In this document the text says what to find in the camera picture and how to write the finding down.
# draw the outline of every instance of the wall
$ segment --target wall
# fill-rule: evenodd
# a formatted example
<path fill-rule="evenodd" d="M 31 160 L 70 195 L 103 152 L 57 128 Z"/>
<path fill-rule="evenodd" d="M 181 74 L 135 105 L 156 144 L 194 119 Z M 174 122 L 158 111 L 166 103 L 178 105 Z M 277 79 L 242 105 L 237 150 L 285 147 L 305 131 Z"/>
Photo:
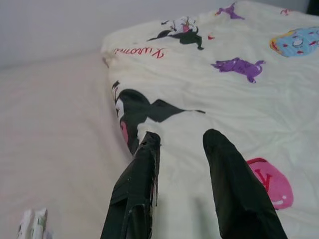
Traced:
<path fill-rule="evenodd" d="M 306 11 L 309 0 L 258 0 Z M 98 49 L 116 29 L 234 0 L 0 0 L 0 67 Z"/>

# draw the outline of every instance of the bedsheet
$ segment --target bedsheet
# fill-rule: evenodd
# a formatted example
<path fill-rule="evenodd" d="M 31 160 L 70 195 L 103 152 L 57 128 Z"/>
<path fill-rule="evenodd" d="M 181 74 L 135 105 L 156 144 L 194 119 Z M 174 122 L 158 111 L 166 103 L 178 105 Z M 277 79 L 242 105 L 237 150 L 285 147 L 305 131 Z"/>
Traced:
<path fill-rule="evenodd" d="M 318 238 L 318 44 L 318 17 L 249 1 L 106 36 L 128 149 L 147 131 L 161 137 L 153 238 L 220 238 L 202 142 L 210 128 L 242 153 L 288 238 Z"/>
<path fill-rule="evenodd" d="M 1 239 L 42 207 L 54 239 L 100 237 L 131 159 L 106 85 L 98 51 L 0 71 Z"/>

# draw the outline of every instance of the mattress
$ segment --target mattress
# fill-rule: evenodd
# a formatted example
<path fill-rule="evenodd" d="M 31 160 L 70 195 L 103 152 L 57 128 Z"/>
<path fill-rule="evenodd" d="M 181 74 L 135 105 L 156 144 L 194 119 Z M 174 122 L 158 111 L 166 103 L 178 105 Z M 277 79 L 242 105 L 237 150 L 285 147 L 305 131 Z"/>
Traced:
<path fill-rule="evenodd" d="M 239 1 L 106 36 L 119 130 L 161 138 L 153 238 L 220 238 L 203 135 L 229 138 L 290 239 L 319 234 L 319 18 Z"/>
<path fill-rule="evenodd" d="M 0 238 L 48 209 L 56 239 L 99 238 L 131 157 L 99 52 L 0 71 Z"/>

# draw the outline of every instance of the purple cartoon animal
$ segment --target purple cartoon animal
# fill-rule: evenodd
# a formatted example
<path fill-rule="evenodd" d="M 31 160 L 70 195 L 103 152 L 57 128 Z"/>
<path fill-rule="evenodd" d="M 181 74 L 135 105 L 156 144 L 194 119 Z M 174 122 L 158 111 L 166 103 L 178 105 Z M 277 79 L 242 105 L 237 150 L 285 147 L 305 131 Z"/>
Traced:
<path fill-rule="evenodd" d="M 263 71 L 261 64 L 264 63 L 265 61 L 257 61 L 255 64 L 251 64 L 248 61 L 236 57 L 228 61 L 216 61 L 216 64 L 211 65 L 216 69 L 219 69 L 220 72 L 234 71 L 240 73 L 247 76 L 250 83 L 256 83 L 254 77 L 258 76 Z"/>
<path fill-rule="evenodd" d="M 243 19 L 243 20 L 245 20 L 245 18 L 243 18 L 235 13 L 235 4 L 236 3 L 234 2 L 230 7 L 225 8 L 225 9 L 220 8 L 219 11 L 216 13 L 216 16 L 220 15 L 224 11 L 225 13 L 228 13 L 230 15 L 230 19 Z"/>

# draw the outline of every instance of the white sheet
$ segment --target white sheet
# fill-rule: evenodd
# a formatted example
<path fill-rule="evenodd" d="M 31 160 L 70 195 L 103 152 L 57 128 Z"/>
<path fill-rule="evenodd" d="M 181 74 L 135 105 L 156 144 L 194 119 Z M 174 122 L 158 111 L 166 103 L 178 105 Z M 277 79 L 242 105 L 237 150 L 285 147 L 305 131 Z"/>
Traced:
<path fill-rule="evenodd" d="M 319 18 L 253 2 L 241 1 L 235 7 L 245 20 L 230 19 L 224 12 L 215 16 L 218 10 L 193 17 L 202 37 L 201 51 L 195 43 L 182 45 L 171 37 L 146 42 L 168 30 L 170 22 L 150 22 L 105 38 L 102 53 L 110 83 L 120 82 L 115 100 L 124 89 L 134 89 L 150 104 L 161 99 L 180 109 L 206 112 L 182 112 L 163 122 L 148 117 L 138 125 L 139 140 L 147 130 L 162 140 L 160 217 L 154 238 L 220 238 L 202 147 L 205 131 L 215 128 L 246 160 L 262 157 L 287 177 L 294 202 L 278 211 L 287 236 L 316 239 L 319 49 L 307 56 L 284 57 L 269 42 L 293 29 L 319 26 Z M 265 61 L 256 84 L 245 75 L 211 66 L 236 57 L 252 64 Z M 117 106 L 122 122 L 125 106 Z"/>
<path fill-rule="evenodd" d="M 0 238 L 48 208 L 54 239 L 99 238 L 129 153 L 99 53 L 0 71 Z"/>

